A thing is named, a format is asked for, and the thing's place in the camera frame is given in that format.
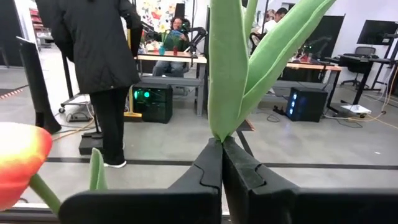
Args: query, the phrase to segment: artificial plant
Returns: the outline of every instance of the artificial plant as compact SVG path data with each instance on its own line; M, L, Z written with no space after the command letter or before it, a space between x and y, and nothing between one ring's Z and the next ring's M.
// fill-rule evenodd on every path
M26 188L31 189L58 214L61 201L37 173L52 147L51 134L28 124L0 122L0 211L11 208ZM104 190L104 161L93 149L90 190Z
M249 58L257 0L249 0L244 19L241 0L211 0L208 118L214 137L223 142L238 128L335 1L301 0Z

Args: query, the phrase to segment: black pants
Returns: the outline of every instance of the black pants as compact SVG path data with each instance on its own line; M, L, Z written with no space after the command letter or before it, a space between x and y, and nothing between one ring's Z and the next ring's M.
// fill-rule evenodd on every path
M107 164L124 162L124 105L128 91L129 88L118 88L90 94L103 133L104 162Z

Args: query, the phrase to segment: white sneaker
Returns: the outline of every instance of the white sneaker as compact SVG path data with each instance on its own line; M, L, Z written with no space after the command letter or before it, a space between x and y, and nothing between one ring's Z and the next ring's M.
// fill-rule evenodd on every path
M123 162L122 164L120 164L120 165L111 165L111 164L104 163L104 166L105 166L105 167L112 167L112 168L122 168L122 167L124 167L126 164L127 164L127 161L124 161L124 162Z

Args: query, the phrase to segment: red tulip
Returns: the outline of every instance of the red tulip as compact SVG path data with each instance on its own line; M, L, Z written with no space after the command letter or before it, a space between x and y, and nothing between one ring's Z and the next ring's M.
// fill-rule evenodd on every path
M18 202L51 147L51 135L42 128L0 123L0 211Z

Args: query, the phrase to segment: black hair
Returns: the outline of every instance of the black hair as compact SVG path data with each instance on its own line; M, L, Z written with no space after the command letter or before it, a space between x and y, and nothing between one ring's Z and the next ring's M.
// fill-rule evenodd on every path
M170 28L171 28L171 29L173 29L173 23L174 23L174 21L175 21L176 19L180 19L181 22L182 22L183 24L184 24L184 23L188 23L188 26L190 26L190 22L189 22L188 19L184 19L184 18L182 18L182 17L175 16L175 17L173 17L173 19L170 21Z
M286 15L287 12L288 12L288 10L287 10L286 8L282 7L282 8L280 8L280 9L278 9L278 11L276 11L275 14L278 14L278 15L283 15L283 14L285 14L285 15Z

